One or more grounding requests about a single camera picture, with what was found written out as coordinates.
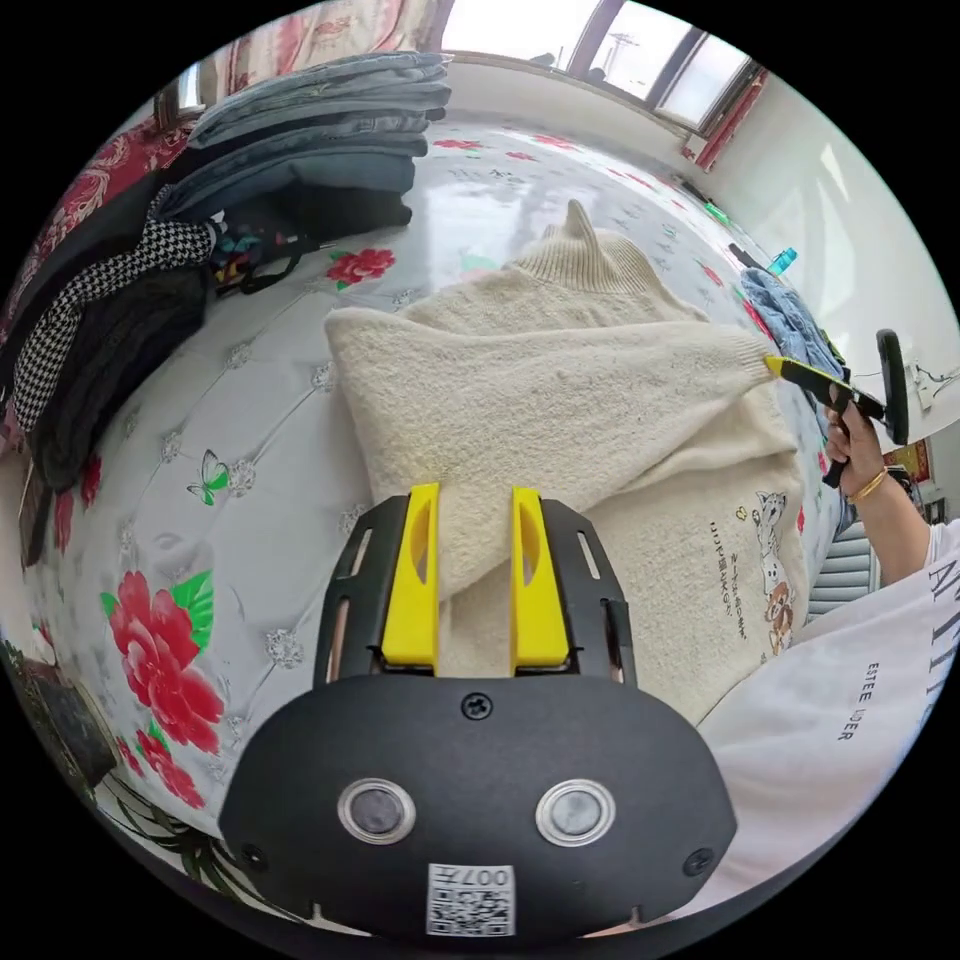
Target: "gold bracelet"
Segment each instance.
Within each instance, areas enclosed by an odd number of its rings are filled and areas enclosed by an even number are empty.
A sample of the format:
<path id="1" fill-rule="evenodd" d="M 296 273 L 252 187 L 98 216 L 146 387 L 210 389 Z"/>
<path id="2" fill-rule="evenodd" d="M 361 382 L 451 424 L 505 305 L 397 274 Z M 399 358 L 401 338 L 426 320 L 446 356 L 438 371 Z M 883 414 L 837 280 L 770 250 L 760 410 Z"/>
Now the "gold bracelet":
<path id="1" fill-rule="evenodd" d="M 884 467 L 865 487 L 861 487 L 856 493 L 847 497 L 850 503 L 859 503 L 864 497 L 869 497 L 877 487 L 883 483 L 883 478 L 887 475 L 887 468 Z"/>

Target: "cartoon cat print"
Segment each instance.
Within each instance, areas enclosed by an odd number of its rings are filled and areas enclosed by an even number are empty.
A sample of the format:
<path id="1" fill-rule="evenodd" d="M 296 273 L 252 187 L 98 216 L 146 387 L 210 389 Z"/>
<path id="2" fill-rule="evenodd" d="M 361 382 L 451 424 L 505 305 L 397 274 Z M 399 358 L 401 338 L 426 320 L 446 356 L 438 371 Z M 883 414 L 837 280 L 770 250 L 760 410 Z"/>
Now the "cartoon cat print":
<path id="1" fill-rule="evenodd" d="M 757 493 L 760 509 L 753 511 L 760 542 L 760 565 L 763 570 L 763 592 L 767 598 L 764 619 L 770 624 L 770 649 L 777 656 L 793 639 L 793 590 L 787 572 L 780 562 L 777 524 L 787 508 L 784 493 Z"/>

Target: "floral bedsheet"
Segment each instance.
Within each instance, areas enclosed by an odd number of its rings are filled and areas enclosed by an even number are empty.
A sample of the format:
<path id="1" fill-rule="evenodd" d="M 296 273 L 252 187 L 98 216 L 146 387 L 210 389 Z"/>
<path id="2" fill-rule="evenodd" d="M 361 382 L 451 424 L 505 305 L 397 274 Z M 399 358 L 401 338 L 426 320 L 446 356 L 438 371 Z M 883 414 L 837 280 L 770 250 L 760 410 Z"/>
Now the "floral bedsheet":
<path id="1" fill-rule="evenodd" d="M 509 125 L 432 128 L 402 230 L 305 257 L 208 322 L 116 418 L 57 498 L 28 571 L 38 626 L 99 704 L 138 793 L 218 836 L 240 751 L 312 680 L 324 590 L 370 491 L 323 328 L 344 304 L 397 310 L 495 269 L 578 199 L 717 323 L 757 325 L 741 242 L 657 174 Z M 839 517 L 813 412 L 781 384 L 806 471 L 810 582 Z"/>

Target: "blue clothing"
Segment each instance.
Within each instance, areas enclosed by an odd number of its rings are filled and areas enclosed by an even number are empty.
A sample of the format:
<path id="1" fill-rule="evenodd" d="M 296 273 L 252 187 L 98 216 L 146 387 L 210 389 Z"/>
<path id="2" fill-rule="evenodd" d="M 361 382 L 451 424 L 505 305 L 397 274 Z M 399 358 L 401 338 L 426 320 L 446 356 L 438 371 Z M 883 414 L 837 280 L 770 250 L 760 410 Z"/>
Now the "blue clothing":
<path id="1" fill-rule="evenodd" d="M 365 54 L 273 77 L 207 110 L 190 135 L 205 147 L 290 120 L 348 110 L 425 113 L 447 104 L 446 59 L 431 53 Z"/>
<path id="2" fill-rule="evenodd" d="M 748 267 L 740 274 L 740 285 L 754 309 L 763 318 L 770 333 L 785 357 L 799 360 L 808 366 L 816 367 L 832 377 L 843 379 L 843 368 L 833 355 L 830 345 L 820 333 L 800 297 L 785 287 L 776 277 L 766 270 Z M 823 413 L 820 402 L 804 391 L 820 425 L 824 437 L 828 435 L 830 424 Z M 855 511 L 841 498 L 842 511 L 837 524 L 837 536 L 843 533 L 855 519 Z"/>
<path id="3" fill-rule="evenodd" d="M 427 141 L 419 133 L 398 131 L 348 137 L 343 140 L 331 140 L 316 134 L 314 127 L 288 131 L 250 143 L 208 163 L 173 187 L 160 211 L 161 216 L 164 219 L 183 219 L 183 211 L 192 210 L 207 197 L 220 193 L 236 182 L 249 180 L 260 171 L 287 160 L 356 153 L 406 157 L 424 157 L 427 154 Z M 358 187 L 365 184 L 354 183 L 346 186 Z"/>
<path id="4" fill-rule="evenodd" d="M 312 151 L 262 163 L 238 173 L 229 183 L 210 184 L 202 195 L 182 197 L 176 207 L 164 204 L 161 215 L 163 219 L 176 217 L 196 223 L 296 182 L 404 194 L 413 187 L 413 176 L 413 158 L 408 150 L 359 147 L 327 153 Z"/>
<path id="5" fill-rule="evenodd" d="M 286 127 L 279 127 L 279 132 L 270 133 L 277 124 L 271 124 L 269 127 L 262 128 L 262 134 L 257 138 L 258 142 L 262 140 L 279 138 L 286 134 L 292 136 L 308 135 L 317 139 L 342 140 L 347 137 L 355 137 L 366 134 L 380 133 L 424 133 L 430 126 L 430 121 L 419 111 L 394 110 L 391 112 L 370 112 L 360 110 L 353 113 L 333 113 L 325 114 L 323 117 L 311 118 L 312 122 L 307 124 L 298 124 L 295 129 L 288 130 Z M 232 133 L 231 140 L 237 139 Z M 187 147 L 202 151 L 205 144 L 189 141 Z M 216 151 L 223 155 L 224 151 L 229 151 L 229 146 L 223 150 Z"/>
<path id="6" fill-rule="evenodd" d="M 376 96 L 362 98 L 346 97 L 340 100 L 315 98 L 283 106 L 264 104 L 261 109 L 251 117 L 231 120 L 223 125 L 218 123 L 215 128 L 209 130 L 203 137 L 198 138 L 195 141 L 195 146 L 209 147 L 236 137 L 256 133 L 258 130 L 274 127 L 280 123 L 309 121 L 337 113 L 357 111 L 387 113 L 402 110 L 407 113 L 425 114 L 428 110 L 446 106 L 450 99 L 450 88 L 442 84 L 438 84 L 437 86 L 442 87 L 442 90 L 436 93 L 412 88 L 409 95 L 401 96 L 400 91 L 385 88 L 382 91 L 378 91 Z"/>

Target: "houndstooth fabric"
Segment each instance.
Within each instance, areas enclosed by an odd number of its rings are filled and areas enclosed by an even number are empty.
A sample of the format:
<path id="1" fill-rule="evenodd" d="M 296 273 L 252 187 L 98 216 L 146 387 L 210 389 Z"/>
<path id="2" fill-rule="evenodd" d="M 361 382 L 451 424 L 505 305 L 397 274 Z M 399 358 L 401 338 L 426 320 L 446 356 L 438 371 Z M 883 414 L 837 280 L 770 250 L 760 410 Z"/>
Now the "houndstooth fabric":
<path id="1" fill-rule="evenodd" d="M 143 235 L 136 247 L 81 270 L 60 291 L 30 332 L 13 374 L 14 411 L 24 435 L 33 430 L 53 396 L 88 304 L 122 290 L 148 270 L 173 270 L 204 263 L 210 258 L 217 235 L 212 223 L 156 219 L 156 212 L 169 190 L 170 187 L 164 187 L 151 202 Z"/>

